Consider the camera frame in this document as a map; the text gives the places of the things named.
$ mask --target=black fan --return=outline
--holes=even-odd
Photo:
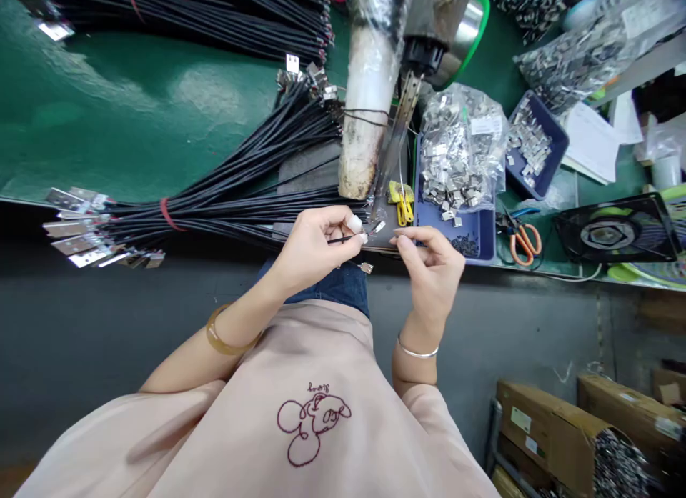
[[[570,209],[553,221],[573,262],[671,262],[681,251],[658,193]]]

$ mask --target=dark floor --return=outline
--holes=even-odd
[[[78,270],[42,236],[4,237],[0,467],[38,459],[80,417],[135,392],[217,304],[252,285],[265,257],[227,244],[215,246],[211,259],[179,255],[155,270]],[[410,308],[409,280],[402,263],[370,261],[374,348],[388,377]],[[575,375],[589,365],[603,363],[609,375],[647,391],[659,357],[682,358],[686,339],[637,324],[639,293],[467,268],[438,358],[439,387],[478,460],[499,378],[574,401]]]

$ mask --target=pink shirt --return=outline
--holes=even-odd
[[[492,497],[439,390],[402,400],[351,307],[284,305],[227,382],[112,400],[17,497]]]

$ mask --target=blue tray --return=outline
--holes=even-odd
[[[541,174],[539,176],[532,174],[535,185],[533,187],[529,187],[522,176],[522,170],[527,165],[527,161],[522,156],[522,152],[520,152],[519,148],[511,149],[507,155],[512,155],[512,158],[514,159],[514,165],[510,166],[507,163],[507,158],[505,159],[507,182],[520,196],[524,198],[535,198],[538,201],[542,201],[545,198],[545,194],[548,192],[548,187],[550,187],[552,177],[555,176],[555,172],[562,163],[562,157],[565,156],[567,147],[570,145],[570,138],[567,136],[567,132],[565,132],[565,130],[550,113],[548,108],[543,104],[541,98],[536,96],[536,93],[530,90],[524,93],[524,96],[522,96],[517,108],[514,112],[512,112],[512,115],[509,117],[510,123],[515,120],[517,111],[520,110],[522,102],[525,100],[525,98],[529,99],[531,112],[538,121],[538,124],[541,125],[546,135],[550,136],[552,139],[550,155],[548,155],[548,157],[545,159],[545,166],[543,167]]]
[[[422,201],[422,135],[417,136],[416,162],[414,169],[414,224],[416,226],[433,226],[450,241],[456,236],[469,235],[477,244],[477,253],[467,255],[467,264],[489,266],[495,259],[495,211],[469,212],[458,214],[462,226],[453,226],[452,220],[442,221],[441,211],[436,204]]]

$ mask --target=silver bracelet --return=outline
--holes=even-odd
[[[436,354],[438,353],[438,347],[436,347],[436,349],[433,352],[431,352],[430,354],[416,354],[414,352],[411,352],[410,350],[408,350],[407,348],[405,348],[402,345],[402,342],[400,341],[400,332],[398,332],[398,346],[400,346],[400,349],[403,352],[405,352],[406,354],[412,355],[413,357],[416,357],[418,359],[431,359],[432,357],[435,357]]]

